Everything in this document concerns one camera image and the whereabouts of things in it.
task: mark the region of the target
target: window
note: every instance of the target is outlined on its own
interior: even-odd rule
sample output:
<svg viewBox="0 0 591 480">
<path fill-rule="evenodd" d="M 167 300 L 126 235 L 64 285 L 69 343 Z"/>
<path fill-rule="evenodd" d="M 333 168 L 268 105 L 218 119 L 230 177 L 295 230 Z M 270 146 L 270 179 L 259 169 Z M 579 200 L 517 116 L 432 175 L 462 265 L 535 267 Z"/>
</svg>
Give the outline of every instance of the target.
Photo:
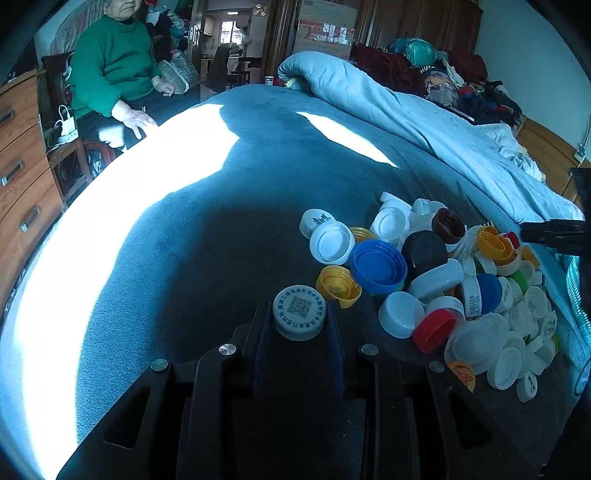
<svg viewBox="0 0 591 480">
<path fill-rule="evenodd" d="M 235 43 L 242 45 L 242 32 L 236 27 L 236 22 L 222 22 L 222 31 L 220 32 L 220 43 Z"/>
</svg>

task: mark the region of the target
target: blue bottle cap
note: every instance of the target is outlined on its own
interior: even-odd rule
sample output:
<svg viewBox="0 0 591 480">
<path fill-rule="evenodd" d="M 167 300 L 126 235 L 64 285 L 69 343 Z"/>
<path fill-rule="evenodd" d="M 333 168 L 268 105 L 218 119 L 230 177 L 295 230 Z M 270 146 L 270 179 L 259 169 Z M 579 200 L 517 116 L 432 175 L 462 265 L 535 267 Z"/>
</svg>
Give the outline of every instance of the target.
<svg viewBox="0 0 591 480">
<path fill-rule="evenodd" d="M 503 286 L 498 278 L 490 273 L 483 273 L 476 276 L 480 285 L 480 296 L 482 298 L 482 315 L 492 312 L 497 308 L 503 298 Z"/>
<path fill-rule="evenodd" d="M 381 240 L 367 240 L 353 250 L 351 273 L 372 295 L 396 291 L 407 275 L 401 253 Z"/>
</svg>

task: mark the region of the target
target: door handle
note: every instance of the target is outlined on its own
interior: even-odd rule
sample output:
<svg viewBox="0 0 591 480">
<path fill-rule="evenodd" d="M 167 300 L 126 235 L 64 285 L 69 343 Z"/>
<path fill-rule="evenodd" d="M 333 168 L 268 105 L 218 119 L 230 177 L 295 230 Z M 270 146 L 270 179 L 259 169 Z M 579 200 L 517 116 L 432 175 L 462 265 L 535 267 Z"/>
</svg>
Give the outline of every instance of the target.
<svg viewBox="0 0 591 480">
<path fill-rule="evenodd" d="M 22 162 L 22 160 L 19 160 L 17 162 L 16 165 L 14 165 L 14 167 L 12 168 L 11 171 L 9 171 L 6 175 L 4 175 L 1 179 L 0 179 L 0 184 L 2 184 L 3 187 L 5 187 L 6 185 L 8 185 L 8 182 L 10 182 L 14 176 L 22 170 L 22 168 L 25 166 L 25 164 Z"/>
</svg>

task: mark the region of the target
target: cardboard box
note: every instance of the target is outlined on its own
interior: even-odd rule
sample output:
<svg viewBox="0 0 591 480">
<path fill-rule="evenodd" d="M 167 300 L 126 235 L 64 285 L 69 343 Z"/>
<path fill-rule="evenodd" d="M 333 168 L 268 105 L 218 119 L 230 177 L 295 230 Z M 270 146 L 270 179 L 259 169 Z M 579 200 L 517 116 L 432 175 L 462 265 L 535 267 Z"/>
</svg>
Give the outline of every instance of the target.
<svg viewBox="0 0 591 480">
<path fill-rule="evenodd" d="M 295 36 L 294 53 L 314 50 L 348 60 L 354 36 L 355 30 L 352 28 L 300 20 Z"/>
<path fill-rule="evenodd" d="M 354 28 L 357 10 L 323 0 L 302 0 L 298 18 L 337 25 L 338 27 Z"/>
</svg>

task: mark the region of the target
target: metal screw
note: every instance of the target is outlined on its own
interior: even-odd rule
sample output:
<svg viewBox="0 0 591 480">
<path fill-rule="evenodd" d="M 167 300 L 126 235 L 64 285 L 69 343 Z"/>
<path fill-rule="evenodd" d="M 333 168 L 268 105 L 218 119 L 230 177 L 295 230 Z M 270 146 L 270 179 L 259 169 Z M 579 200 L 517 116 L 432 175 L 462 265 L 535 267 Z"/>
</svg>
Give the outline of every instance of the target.
<svg viewBox="0 0 591 480">
<path fill-rule="evenodd" d="M 363 345 L 363 347 L 361 347 L 361 351 L 363 353 L 365 353 L 365 355 L 377 355 L 379 352 L 379 348 L 376 347 L 373 343 L 366 343 L 365 345 Z"/>
<path fill-rule="evenodd" d="M 168 368 L 168 362 L 164 358 L 158 358 L 150 365 L 155 372 L 164 372 Z"/>
<path fill-rule="evenodd" d="M 231 343 L 224 343 L 217 351 L 226 356 L 234 355 L 236 353 L 236 346 Z"/>
<path fill-rule="evenodd" d="M 433 362 L 429 362 L 429 370 L 436 374 L 442 374 L 445 371 L 445 365 L 434 360 Z"/>
</svg>

